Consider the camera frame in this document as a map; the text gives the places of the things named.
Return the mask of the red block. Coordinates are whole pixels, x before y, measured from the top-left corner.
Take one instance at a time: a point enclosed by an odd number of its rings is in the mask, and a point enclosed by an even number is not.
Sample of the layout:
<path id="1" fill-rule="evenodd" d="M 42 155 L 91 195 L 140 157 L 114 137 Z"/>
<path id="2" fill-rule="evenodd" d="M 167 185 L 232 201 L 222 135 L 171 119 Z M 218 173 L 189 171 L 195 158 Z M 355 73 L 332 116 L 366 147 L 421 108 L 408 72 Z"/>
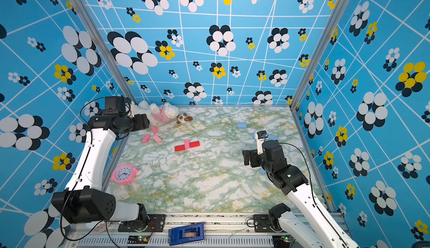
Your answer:
<path id="1" fill-rule="evenodd" d="M 185 145 L 175 146 L 175 152 L 184 151 Z"/>
<path id="2" fill-rule="evenodd" d="M 200 146 L 200 142 L 199 142 L 199 141 L 191 142 L 191 143 L 189 144 L 189 146 L 190 146 L 190 148 L 199 147 L 199 146 Z"/>

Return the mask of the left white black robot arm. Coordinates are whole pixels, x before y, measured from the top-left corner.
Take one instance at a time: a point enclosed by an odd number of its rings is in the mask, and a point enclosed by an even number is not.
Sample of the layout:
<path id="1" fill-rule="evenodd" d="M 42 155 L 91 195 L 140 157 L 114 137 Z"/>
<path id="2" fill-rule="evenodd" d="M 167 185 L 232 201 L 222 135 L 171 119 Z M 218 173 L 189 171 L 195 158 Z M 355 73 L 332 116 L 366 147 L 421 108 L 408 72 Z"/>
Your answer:
<path id="1" fill-rule="evenodd" d="M 54 193 L 51 199 L 62 220 L 71 224 L 130 221 L 139 230 L 146 228 L 148 215 L 143 204 L 119 202 L 102 188 L 104 168 L 114 141 L 120 135 L 149 126 L 145 114 L 133 117 L 103 114 L 90 118 L 85 147 L 75 172 L 64 191 Z"/>

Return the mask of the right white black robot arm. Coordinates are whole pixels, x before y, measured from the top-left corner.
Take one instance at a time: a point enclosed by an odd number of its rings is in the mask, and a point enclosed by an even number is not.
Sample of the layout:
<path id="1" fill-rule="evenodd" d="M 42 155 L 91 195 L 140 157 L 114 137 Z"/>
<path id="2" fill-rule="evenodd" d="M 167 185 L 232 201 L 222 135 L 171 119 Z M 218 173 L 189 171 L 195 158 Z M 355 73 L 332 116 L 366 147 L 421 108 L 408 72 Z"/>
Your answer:
<path id="1" fill-rule="evenodd" d="M 244 164 L 261 167 L 269 180 L 299 208 L 310 227 L 281 203 L 269 210 L 268 219 L 273 231 L 284 231 L 303 248 L 357 248 L 359 247 L 314 193 L 311 180 L 302 171 L 287 162 L 283 148 L 276 140 L 258 139 L 256 150 L 243 150 Z"/>

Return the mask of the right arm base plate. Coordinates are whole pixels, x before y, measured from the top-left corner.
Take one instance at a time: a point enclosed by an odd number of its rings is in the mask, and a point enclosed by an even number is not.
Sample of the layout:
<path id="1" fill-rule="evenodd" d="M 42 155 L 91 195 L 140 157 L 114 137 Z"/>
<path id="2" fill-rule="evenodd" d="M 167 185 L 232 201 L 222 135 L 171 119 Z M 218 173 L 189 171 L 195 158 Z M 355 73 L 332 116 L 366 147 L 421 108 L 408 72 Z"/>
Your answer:
<path id="1" fill-rule="evenodd" d="M 256 233 L 284 233 L 268 214 L 253 215 L 253 224 Z"/>

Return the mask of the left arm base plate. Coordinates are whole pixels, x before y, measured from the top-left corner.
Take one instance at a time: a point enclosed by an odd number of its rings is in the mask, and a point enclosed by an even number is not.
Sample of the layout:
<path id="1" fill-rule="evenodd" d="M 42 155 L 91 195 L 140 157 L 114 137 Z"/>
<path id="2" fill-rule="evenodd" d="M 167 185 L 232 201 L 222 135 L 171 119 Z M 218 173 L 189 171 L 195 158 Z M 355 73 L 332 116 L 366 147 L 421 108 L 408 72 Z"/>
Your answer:
<path id="1" fill-rule="evenodd" d="M 144 222 L 139 220 L 120 222 L 119 232 L 162 232 L 165 225 L 165 214 L 148 214 Z"/>

